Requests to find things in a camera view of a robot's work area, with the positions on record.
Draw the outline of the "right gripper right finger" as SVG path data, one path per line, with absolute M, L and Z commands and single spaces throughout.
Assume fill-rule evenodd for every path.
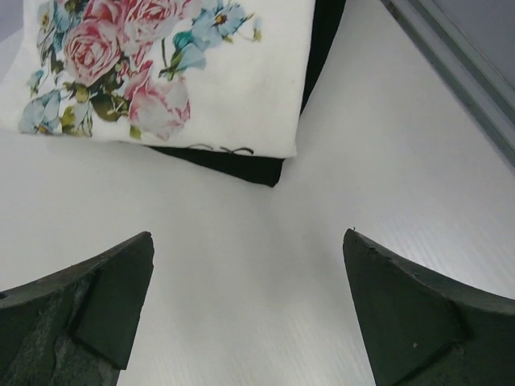
M 514 301 L 348 229 L 344 263 L 377 385 L 512 385 Z

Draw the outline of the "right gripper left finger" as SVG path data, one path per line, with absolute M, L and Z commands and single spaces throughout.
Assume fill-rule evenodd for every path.
M 141 232 L 79 264 L 1 292 L 3 385 L 115 385 L 153 273 Z

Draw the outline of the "white floral t shirt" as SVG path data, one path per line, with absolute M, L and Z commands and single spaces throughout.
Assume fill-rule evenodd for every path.
M 295 155 L 312 1 L 25 1 L 1 126 Z

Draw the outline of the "folded black t shirt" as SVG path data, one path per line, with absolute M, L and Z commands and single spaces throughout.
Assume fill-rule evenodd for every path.
M 311 30 L 311 46 L 301 107 L 305 108 L 319 79 L 338 31 L 346 1 L 317 0 Z M 183 159 L 196 165 L 219 171 L 250 183 L 274 187 L 277 185 L 284 161 L 280 158 L 239 155 L 235 150 L 214 152 L 209 150 L 162 148 L 155 151 Z

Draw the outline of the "right aluminium table rail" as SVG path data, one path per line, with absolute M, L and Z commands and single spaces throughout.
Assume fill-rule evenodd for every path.
M 514 162 L 514 3 L 385 1 L 385 8 Z

